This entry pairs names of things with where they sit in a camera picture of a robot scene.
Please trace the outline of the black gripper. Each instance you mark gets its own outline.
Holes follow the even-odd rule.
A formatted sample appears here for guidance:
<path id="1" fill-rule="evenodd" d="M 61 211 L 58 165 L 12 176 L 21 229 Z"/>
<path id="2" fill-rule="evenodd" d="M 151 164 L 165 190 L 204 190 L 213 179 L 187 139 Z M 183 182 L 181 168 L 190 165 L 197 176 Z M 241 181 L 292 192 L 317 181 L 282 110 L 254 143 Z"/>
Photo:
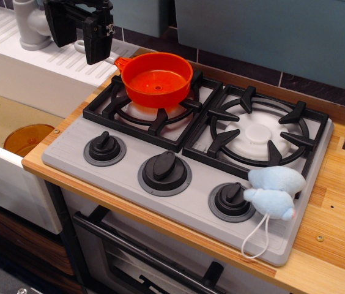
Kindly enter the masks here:
<path id="1" fill-rule="evenodd" d="M 51 36 L 58 47 L 77 40 L 76 21 L 82 22 L 86 60 L 96 64 L 110 56 L 114 34 L 110 1 L 44 1 Z"/>

